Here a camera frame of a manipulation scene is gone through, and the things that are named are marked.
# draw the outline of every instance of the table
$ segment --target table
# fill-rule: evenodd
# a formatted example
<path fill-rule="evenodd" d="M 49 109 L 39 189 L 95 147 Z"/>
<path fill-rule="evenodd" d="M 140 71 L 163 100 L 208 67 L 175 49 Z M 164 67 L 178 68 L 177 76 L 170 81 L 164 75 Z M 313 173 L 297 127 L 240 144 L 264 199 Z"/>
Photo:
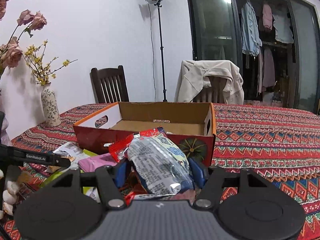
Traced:
<path fill-rule="evenodd" d="M 75 107 L 61 114 L 62 123 L 58 127 L 48 128 L 45 123 L 41 123 L 14 138 L 12 140 L 13 146 L 50 154 L 53 150 L 66 142 L 76 142 L 76 136 L 73 132 L 74 122 L 104 108 L 106 105 L 108 104 L 90 104 Z M 33 176 L 33 181 L 30 185 L 23 185 L 18 194 L 18 201 L 22 201 L 30 193 L 36 191 L 39 185 L 50 176 L 49 173 L 45 172 L 46 167 L 43 165 L 25 163 L 23 170 L 28 171 Z M 10 217 L 7 216 L 2 221 L 1 226 L 12 240 L 22 240 L 20 233 L 15 227 L 14 220 Z"/>
<path fill-rule="evenodd" d="M 73 108 L 61 114 L 62 123 L 58 127 L 47 128 L 40 124 L 12 142 L 15 147 L 51 153 L 68 141 L 76 142 L 74 122 L 106 105 Z M 214 108 L 217 138 L 212 164 L 235 172 L 243 167 L 254 168 L 303 206 L 307 217 L 299 239 L 318 239 L 320 118 L 307 111 L 278 107 L 214 104 Z M 18 201 L 37 190 L 49 176 L 42 165 L 25 164 L 23 169 L 32 174 L 33 181 L 23 185 Z M 236 192 L 236 188 L 226 188 L 222 200 Z M 12 219 L 6 217 L 2 226 L 11 239 L 22 240 Z"/>

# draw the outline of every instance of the pink snack package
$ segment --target pink snack package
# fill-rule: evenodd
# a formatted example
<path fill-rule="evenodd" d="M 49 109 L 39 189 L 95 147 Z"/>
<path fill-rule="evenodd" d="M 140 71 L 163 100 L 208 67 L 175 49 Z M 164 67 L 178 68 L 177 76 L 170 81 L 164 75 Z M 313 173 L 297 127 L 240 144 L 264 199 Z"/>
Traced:
<path fill-rule="evenodd" d="M 96 168 L 104 165 L 116 166 L 117 162 L 113 159 L 110 153 L 105 153 L 79 160 L 78 165 L 84 172 L 92 172 L 95 171 Z"/>

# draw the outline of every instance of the beige jacket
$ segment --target beige jacket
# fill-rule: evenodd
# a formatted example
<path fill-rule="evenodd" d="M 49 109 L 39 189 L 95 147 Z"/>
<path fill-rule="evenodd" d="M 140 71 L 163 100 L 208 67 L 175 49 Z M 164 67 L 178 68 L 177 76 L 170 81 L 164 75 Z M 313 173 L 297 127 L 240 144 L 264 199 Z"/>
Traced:
<path fill-rule="evenodd" d="M 174 101 L 191 102 L 203 88 L 211 87 L 211 76 L 227 80 L 223 89 L 225 104 L 243 104 L 243 79 L 239 68 L 229 60 L 183 60 Z"/>

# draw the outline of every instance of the glass panel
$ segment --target glass panel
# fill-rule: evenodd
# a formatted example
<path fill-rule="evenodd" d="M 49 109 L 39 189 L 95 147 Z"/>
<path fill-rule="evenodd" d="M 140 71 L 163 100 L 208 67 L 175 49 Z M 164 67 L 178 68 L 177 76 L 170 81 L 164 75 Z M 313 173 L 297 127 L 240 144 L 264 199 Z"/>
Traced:
<path fill-rule="evenodd" d="M 300 61 L 297 107 L 314 112 L 318 83 L 318 55 L 313 17 L 309 7 L 295 0 L 291 1 L 291 5 L 297 28 Z"/>
<path fill-rule="evenodd" d="M 237 64 L 231 0 L 193 0 L 198 60 L 228 59 Z"/>

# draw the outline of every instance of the door frame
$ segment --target door frame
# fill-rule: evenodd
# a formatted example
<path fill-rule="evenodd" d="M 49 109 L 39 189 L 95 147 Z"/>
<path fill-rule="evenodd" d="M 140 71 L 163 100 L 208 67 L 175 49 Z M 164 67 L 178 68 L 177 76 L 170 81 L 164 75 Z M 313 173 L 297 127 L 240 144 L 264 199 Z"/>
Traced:
<path fill-rule="evenodd" d="M 287 0 L 288 1 L 288 6 L 291 14 L 291 19 L 292 19 L 292 25 L 293 25 L 293 31 L 294 31 L 294 39 L 295 39 L 295 47 L 296 47 L 296 91 L 295 91 L 295 96 L 294 96 L 294 103 L 293 103 L 293 108 L 296 108 L 299 104 L 299 99 L 300 99 L 300 89 L 301 89 L 301 84 L 300 84 L 300 57 L 299 57 L 299 40 L 298 40 L 298 33 L 297 33 L 297 25 L 295 22 L 295 17 L 292 9 L 292 0 Z M 317 77 L 317 91 L 316 91 L 316 101 L 315 101 L 315 106 L 313 113 L 317 113 L 318 110 L 318 104 L 319 104 L 319 99 L 320 99 L 320 26 L 319 26 L 319 20 L 316 12 L 316 8 L 303 1 L 303 0 L 294 0 L 306 7 L 308 7 L 311 11 L 311 16 L 312 16 L 312 21 L 313 21 L 313 27 L 316 33 L 316 46 L 317 46 L 317 54 L 318 54 L 318 77 Z"/>
<path fill-rule="evenodd" d="M 189 15 L 190 15 L 190 26 L 191 26 L 191 38 L 192 38 L 192 55 L 193 60 L 201 60 L 201 56 L 199 58 L 198 51 L 201 48 L 201 38 L 196 36 L 196 29 L 199 29 L 199 23 L 195 20 L 195 12 L 193 4 L 196 0 L 188 0 L 188 7 L 189 7 Z M 241 30 L 240 30 L 240 20 L 238 14 L 238 7 L 236 4 L 236 0 L 231 0 L 233 16 L 234 16 L 234 24 L 235 24 L 235 31 L 236 31 L 236 47 L 241 48 Z M 237 49 L 237 66 L 240 69 L 240 74 L 242 75 L 242 50 Z"/>

